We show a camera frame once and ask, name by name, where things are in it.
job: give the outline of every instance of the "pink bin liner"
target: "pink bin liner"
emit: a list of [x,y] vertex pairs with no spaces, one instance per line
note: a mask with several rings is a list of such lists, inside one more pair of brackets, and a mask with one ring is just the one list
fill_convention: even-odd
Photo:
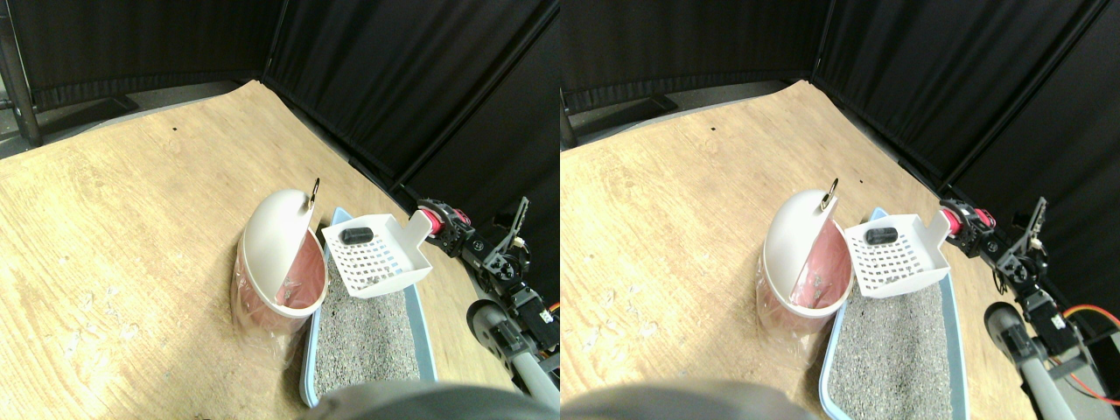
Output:
[[[289,318],[279,314],[261,301],[253,290],[252,281],[245,270],[242,249],[237,246],[237,261],[234,265],[234,279],[231,284],[230,302],[233,306],[233,319],[239,329],[248,336],[289,335],[299,330],[310,315],[300,318]],[[323,262],[323,248],[318,240],[307,231],[304,243],[296,254],[296,261],[284,280],[284,286],[277,292],[279,305],[302,309],[315,305],[326,289],[327,273]]]
[[[797,338],[820,332],[832,319],[832,315],[808,318],[791,311],[774,296],[762,263],[759,263],[759,274],[756,287],[758,318],[769,333]],[[829,220],[821,227],[809,252],[788,301],[803,308],[827,308],[843,297],[850,282],[851,254],[848,252],[840,226]]]

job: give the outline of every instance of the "white slotted scoop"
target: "white slotted scoop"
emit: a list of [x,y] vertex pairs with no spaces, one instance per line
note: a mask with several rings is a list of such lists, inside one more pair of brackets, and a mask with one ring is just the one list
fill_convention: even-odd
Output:
[[[339,235],[353,227],[368,227],[373,240],[344,244]],[[420,252],[420,245],[429,233],[431,221],[420,211],[403,228],[391,214],[365,215],[323,228],[346,292],[361,299],[402,290],[428,276],[431,263]]]
[[[880,227],[894,227],[898,239],[868,245],[864,235]],[[843,233],[859,291],[866,297],[881,299],[915,292],[949,274],[949,262],[941,252],[941,244],[949,235],[949,220],[941,212],[928,227],[915,214],[900,214],[852,226]]]

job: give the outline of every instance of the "plywood surface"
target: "plywood surface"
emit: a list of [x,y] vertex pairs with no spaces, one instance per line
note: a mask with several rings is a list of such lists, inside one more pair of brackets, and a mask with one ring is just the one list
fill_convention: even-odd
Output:
[[[804,357],[790,355],[766,340],[756,317],[755,271],[771,218],[794,193],[828,189],[833,178],[841,226],[876,206],[926,221],[939,208],[805,82],[566,151],[560,168],[566,399],[625,382],[720,377],[774,386],[823,416],[827,337],[811,337]],[[1033,417],[982,325],[988,305],[1010,296],[996,292],[983,262],[943,250],[973,416]]]
[[[256,204],[317,177],[315,221],[336,206],[408,220],[256,82],[0,160],[0,404],[28,418],[297,416],[301,362],[281,372],[239,347],[230,278]],[[423,252],[440,379],[511,389],[467,329],[463,267]]]

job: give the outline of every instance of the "blue litter box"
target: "blue litter box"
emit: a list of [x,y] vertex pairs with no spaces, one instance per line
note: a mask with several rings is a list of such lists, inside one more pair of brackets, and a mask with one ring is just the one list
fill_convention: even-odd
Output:
[[[876,207],[871,212],[871,220],[886,216],[887,212]],[[945,342],[949,344],[949,385],[950,403],[953,405],[953,419],[969,418],[969,389],[968,379],[964,375],[964,343],[961,342],[960,321],[956,316],[956,296],[953,293],[953,279],[945,276],[937,286],[941,287],[941,310],[945,320]],[[836,353],[836,345],[840,337],[840,326],[843,325],[843,312],[848,304],[837,311],[836,323],[832,325],[832,335],[829,337],[829,347],[824,353],[824,366],[821,368],[821,405],[824,413],[836,420],[851,420],[851,418],[840,409],[829,396],[829,373],[832,371],[832,355]]]
[[[336,225],[354,218],[342,207],[335,208],[334,218],[330,224]],[[330,256],[330,250],[326,250],[326,256]],[[428,340],[428,324],[423,319],[423,307],[420,306],[420,293],[417,292],[416,284],[404,288],[404,306],[409,315],[409,326],[412,328],[412,339],[417,347],[417,366],[420,368],[420,379],[423,381],[436,381],[436,358],[431,354],[431,343]],[[307,348],[304,351],[304,377],[299,383],[299,394],[307,407],[315,407],[319,403],[319,394],[315,391],[315,351],[319,338],[319,312],[320,307],[311,315],[311,327],[307,334]]]

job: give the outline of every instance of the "black backdrop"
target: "black backdrop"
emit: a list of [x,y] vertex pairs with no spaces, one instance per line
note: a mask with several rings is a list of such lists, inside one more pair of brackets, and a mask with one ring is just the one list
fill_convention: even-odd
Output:
[[812,83],[943,179],[1054,54],[1066,0],[837,0]]
[[566,0],[560,63],[576,113],[692,88],[809,77],[827,1]]
[[282,1],[8,0],[39,112],[260,77]]
[[496,242],[489,220],[528,196],[528,282],[554,302],[560,87],[547,62],[554,38],[543,35],[557,9],[291,0],[263,81],[337,136],[405,207],[416,197],[445,200]]
[[[1120,314],[1120,3],[1111,2],[958,184],[997,220],[1049,200],[1042,240],[1070,304]],[[1101,317],[1084,317],[1098,332]]]

